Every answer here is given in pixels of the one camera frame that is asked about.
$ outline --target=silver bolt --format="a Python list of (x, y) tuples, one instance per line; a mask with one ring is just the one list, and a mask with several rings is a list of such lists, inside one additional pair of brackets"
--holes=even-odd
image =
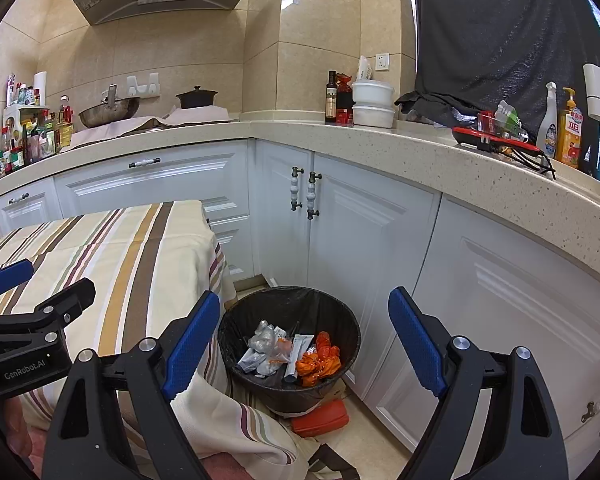
[(459, 335), (458, 337), (454, 338), (454, 346), (458, 350), (466, 350), (467, 348), (469, 348), (470, 343), (469, 343), (469, 340), (467, 338), (462, 337), (461, 335)]
[(531, 357), (531, 352), (529, 351), (529, 348), (525, 348), (523, 346), (519, 346), (518, 348), (516, 348), (516, 354), (518, 354), (518, 357), (520, 357), (520, 359), (529, 359)]
[(155, 348), (155, 339), (152, 339), (150, 337), (142, 339), (142, 341), (138, 345), (138, 348), (141, 349), (143, 352), (149, 352), (153, 350)]
[(88, 361), (91, 361), (91, 358), (93, 357), (93, 351), (89, 350), (88, 348), (84, 349), (83, 351), (81, 351), (78, 354), (78, 360), (86, 363)]

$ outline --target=white spray bottle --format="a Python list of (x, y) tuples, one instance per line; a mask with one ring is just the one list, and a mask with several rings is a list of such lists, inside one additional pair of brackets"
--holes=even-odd
[(555, 103), (555, 83), (546, 84), (546, 114), (540, 123), (536, 147), (544, 151), (549, 158), (554, 158), (558, 143), (558, 111)]

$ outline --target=blue gripper pad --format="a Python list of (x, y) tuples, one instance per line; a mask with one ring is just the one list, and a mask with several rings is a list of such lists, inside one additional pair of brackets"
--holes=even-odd
[(28, 282), (33, 276), (33, 264), (29, 260), (20, 260), (10, 266), (0, 269), (0, 295)]
[(436, 397), (446, 392), (442, 356), (398, 288), (389, 295), (389, 318), (423, 388)]
[(167, 360), (162, 394), (169, 402), (189, 386), (219, 319), (220, 300), (210, 292)]

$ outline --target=black curtain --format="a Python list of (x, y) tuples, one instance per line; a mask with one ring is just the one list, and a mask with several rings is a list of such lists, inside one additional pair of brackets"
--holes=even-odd
[(416, 0), (418, 67), (415, 90), (402, 96), (414, 109), (445, 126), (457, 126), (457, 110), (475, 116), (501, 99), (516, 107), (532, 138), (546, 111), (546, 83), (576, 91), (585, 115), (580, 167), (591, 146), (597, 162), (600, 124), (587, 117), (582, 65), (600, 66), (600, 28), (588, 0)]

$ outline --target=power socket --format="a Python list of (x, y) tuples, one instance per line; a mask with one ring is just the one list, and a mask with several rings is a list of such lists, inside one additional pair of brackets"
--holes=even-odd
[(389, 60), (391, 57), (389, 53), (386, 54), (376, 54), (376, 72), (380, 72), (382, 70), (389, 70)]

